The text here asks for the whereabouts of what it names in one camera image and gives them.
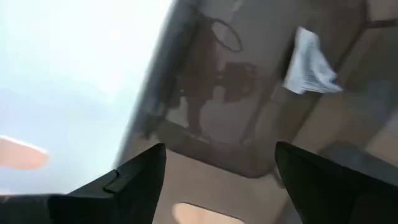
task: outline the paper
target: paper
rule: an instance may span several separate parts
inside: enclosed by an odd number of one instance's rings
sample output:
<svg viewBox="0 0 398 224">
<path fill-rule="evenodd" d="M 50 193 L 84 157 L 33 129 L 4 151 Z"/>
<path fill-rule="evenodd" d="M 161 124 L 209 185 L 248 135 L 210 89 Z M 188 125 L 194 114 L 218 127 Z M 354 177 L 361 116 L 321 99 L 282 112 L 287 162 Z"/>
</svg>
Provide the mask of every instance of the paper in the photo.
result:
<svg viewBox="0 0 398 224">
<path fill-rule="evenodd" d="M 343 91 L 339 85 L 333 83 L 335 79 L 336 73 L 320 51 L 319 37 L 299 27 L 284 87 L 297 94 L 306 91 L 319 93 Z"/>
</svg>

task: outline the white paper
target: white paper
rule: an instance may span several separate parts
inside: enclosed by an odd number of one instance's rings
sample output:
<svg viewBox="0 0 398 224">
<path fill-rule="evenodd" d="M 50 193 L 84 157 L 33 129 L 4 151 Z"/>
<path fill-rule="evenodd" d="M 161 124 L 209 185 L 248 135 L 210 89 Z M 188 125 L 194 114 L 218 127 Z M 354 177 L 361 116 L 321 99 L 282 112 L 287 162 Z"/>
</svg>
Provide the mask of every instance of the white paper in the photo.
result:
<svg viewBox="0 0 398 224">
<path fill-rule="evenodd" d="M 336 73 L 320 51 L 319 37 L 299 27 L 284 87 L 297 94 L 306 91 L 319 93 L 343 91 L 340 86 L 333 83 L 335 78 Z"/>
</svg>

